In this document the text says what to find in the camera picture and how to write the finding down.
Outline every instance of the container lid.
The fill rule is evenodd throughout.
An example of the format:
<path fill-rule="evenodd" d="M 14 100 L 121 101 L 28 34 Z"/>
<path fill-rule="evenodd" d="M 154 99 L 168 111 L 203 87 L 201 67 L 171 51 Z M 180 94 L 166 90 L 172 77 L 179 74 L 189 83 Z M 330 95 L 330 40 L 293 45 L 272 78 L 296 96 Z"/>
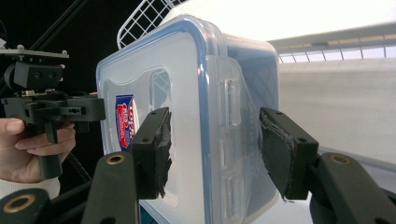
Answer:
<path fill-rule="evenodd" d="M 243 223 L 247 214 L 276 196 L 273 186 L 259 190 L 265 191 L 266 201 L 251 208 L 258 173 L 265 173 L 258 147 L 258 106 L 266 100 L 258 97 L 265 93 L 249 90 L 240 65 L 255 71 L 255 66 L 262 70 L 266 63 L 254 60 L 270 61 L 275 72 L 254 76 L 272 77 L 268 105 L 277 107 L 274 50 L 262 42 L 265 48 L 254 49 L 246 41 L 227 39 L 210 22 L 181 16 L 97 66 L 98 93 L 106 101 L 107 119 L 102 121 L 105 153 L 121 150 L 116 125 L 118 96 L 133 96 L 133 106 L 125 108 L 134 110 L 134 122 L 142 122 L 159 107 L 169 106 L 172 112 L 173 164 L 165 197 L 141 202 L 160 222 Z M 238 53 L 256 56 L 245 55 L 238 62 Z M 250 88 L 259 90 L 261 87 L 254 87 L 257 83 L 250 83 Z"/>

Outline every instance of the finger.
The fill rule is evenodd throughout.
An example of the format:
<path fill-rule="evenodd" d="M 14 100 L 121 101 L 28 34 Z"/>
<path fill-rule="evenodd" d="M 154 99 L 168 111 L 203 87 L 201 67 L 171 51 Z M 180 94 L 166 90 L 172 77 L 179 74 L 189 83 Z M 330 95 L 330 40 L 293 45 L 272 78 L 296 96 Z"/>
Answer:
<path fill-rule="evenodd" d="M 76 146 L 75 139 L 67 139 L 58 144 L 53 144 L 45 147 L 37 147 L 27 149 L 26 151 L 30 154 L 37 156 L 49 156 L 58 154 L 68 154 Z"/>
<path fill-rule="evenodd" d="M 74 124 L 70 124 L 67 128 L 62 128 L 57 131 L 58 134 L 58 144 L 63 141 L 74 139 L 76 131 L 73 129 Z M 34 149 L 38 147 L 46 147 L 54 145 L 49 143 L 47 140 L 47 136 L 43 133 L 34 137 L 24 138 L 17 142 L 15 147 L 17 149 Z"/>
<path fill-rule="evenodd" d="M 24 123 L 21 119 L 0 119 L 0 134 L 14 135 L 24 130 Z"/>
<path fill-rule="evenodd" d="M 57 125 L 58 129 L 73 128 L 74 126 L 75 126 L 75 123 L 70 120 L 63 121 L 61 123 L 58 123 L 58 125 Z"/>

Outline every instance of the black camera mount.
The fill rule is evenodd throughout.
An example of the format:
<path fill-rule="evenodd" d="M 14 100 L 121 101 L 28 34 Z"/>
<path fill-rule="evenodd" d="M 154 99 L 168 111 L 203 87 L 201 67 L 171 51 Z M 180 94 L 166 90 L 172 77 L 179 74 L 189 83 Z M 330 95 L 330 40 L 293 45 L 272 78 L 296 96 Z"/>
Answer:
<path fill-rule="evenodd" d="M 76 124 L 77 132 L 87 132 L 90 121 L 106 118 L 103 99 L 88 94 L 56 91 L 63 78 L 64 65 L 50 63 L 69 58 L 62 53 L 17 49 L 0 49 L 0 55 L 12 58 L 4 73 L 7 86 L 15 97 L 1 100 L 7 118 L 22 119 L 28 134 L 46 133 L 50 143 L 58 143 L 57 124 L 67 120 Z M 62 173 L 59 155 L 39 158 L 41 174 L 49 179 Z"/>

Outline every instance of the metal bolt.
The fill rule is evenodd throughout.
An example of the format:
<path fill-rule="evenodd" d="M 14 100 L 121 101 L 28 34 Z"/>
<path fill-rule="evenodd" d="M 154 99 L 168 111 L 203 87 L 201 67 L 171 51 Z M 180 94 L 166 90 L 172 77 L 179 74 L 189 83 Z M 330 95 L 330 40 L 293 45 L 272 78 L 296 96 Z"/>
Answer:
<path fill-rule="evenodd" d="M 34 201 L 34 194 L 23 194 L 8 201 L 3 207 L 3 211 L 6 213 L 17 213 L 29 207 Z"/>
<path fill-rule="evenodd" d="M 125 157 L 121 154 L 114 155 L 106 160 L 107 164 L 109 165 L 116 165 L 125 161 Z"/>
<path fill-rule="evenodd" d="M 34 95 L 35 95 L 35 91 L 32 91 L 32 90 L 30 90 L 30 91 L 25 91 L 25 92 L 24 92 L 24 95 L 26 95 L 26 96 L 34 96 Z"/>
<path fill-rule="evenodd" d="M 347 165 L 347 164 L 351 163 L 350 159 L 343 155 L 332 154 L 331 159 L 332 159 L 332 161 L 334 161 L 338 164 L 342 164 L 342 165 Z"/>

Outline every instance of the brass ring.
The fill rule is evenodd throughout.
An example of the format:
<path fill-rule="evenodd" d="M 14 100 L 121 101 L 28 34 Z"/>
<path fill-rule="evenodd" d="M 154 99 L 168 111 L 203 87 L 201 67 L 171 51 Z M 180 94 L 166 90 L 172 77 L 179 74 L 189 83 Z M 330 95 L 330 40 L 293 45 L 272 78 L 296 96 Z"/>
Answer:
<path fill-rule="evenodd" d="M 351 163 L 350 159 L 343 156 L 343 155 L 339 155 L 339 154 L 332 154 L 330 156 L 330 159 L 332 159 L 332 161 L 341 164 L 341 165 L 348 165 Z"/>
<path fill-rule="evenodd" d="M 110 165 L 116 165 L 125 161 L 125 157 L 121 154 L 114 155 L 112 157 L 107 158 L 106 162 Z"/>
<path fill-rule="evenodd" d="M 23 204 L 14 204 L 18 200 L 26 200 Z M 6 205 L 4 205 L 3 211 L 5 213 L 17 213 L 27 207 L 29 207 L 35 201 L 35 195 L 33 194 L 23 194 L 16 198 L 9 200 Z"/>

